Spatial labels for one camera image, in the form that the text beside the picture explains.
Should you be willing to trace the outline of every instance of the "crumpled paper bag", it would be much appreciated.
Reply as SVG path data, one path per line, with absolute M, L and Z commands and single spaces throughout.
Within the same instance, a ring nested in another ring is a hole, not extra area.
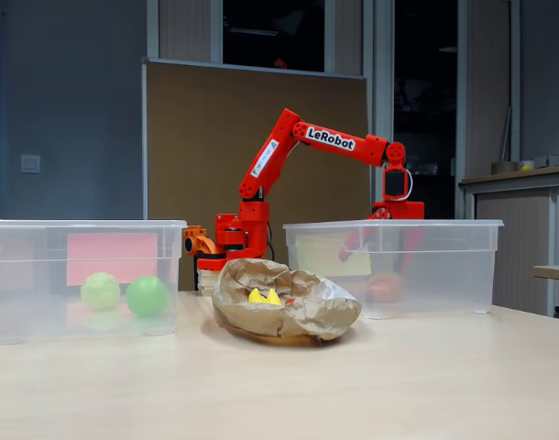
M 284 303 L 248 302 L 255 288 L 267 296 L 274 288 Z M 234 259 L 221 271 L 213 290 L 217 322 L 259 336 L 318 336 L 323 340 L 342 335 L 361 313 L 361 304 L 348 291 L 305 270 L 266 259 Z

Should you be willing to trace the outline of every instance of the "table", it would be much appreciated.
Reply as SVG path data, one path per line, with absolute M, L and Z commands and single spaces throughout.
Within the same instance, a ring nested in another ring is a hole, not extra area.
M 559 266 L 534 266 L 532 275 L 538 278 L 559 280 Z
M 325 346 L 229 334 L 0 346 L 0 439 L 559 437 L 559 320 L 494 307 L 360 319 Z

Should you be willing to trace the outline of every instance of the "cork board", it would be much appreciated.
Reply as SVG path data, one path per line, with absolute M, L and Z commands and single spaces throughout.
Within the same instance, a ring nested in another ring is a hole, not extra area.
M 367 134 L 363 79 L 148 62 L 148 218 L 186 220 L 213 237 L 214 216 L 236 212 L 239 183 L 284 107 Z M 267 202 L 276 260 L 287 263 L 283 225 L 366 216 L 369 167 L 300 144 Z M 190 290 L 192 258 L 180 277 Z

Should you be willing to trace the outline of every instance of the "green ball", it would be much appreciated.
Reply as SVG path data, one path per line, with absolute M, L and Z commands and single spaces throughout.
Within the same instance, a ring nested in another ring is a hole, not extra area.
M 121 297 L 118 280 L 110 273 L 95 272 L 80 288 L 81 301 L 93 310 L 113 309 Z
M 168 303 L 168 288 L 158 277 L 147 275 L 134 280 L 125 292 L 126 304 L 134 314 L 155 316 Z

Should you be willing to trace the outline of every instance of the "clear plastic bin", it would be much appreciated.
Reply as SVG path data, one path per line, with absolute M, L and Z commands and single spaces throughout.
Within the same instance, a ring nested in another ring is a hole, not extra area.
M 358 220 L 285 225 L 290 267 L 322 275 L 363 315 L 486 312 L 500 220 Z
M 0 344 L 171 333 L 184 227 L 0 220 Z

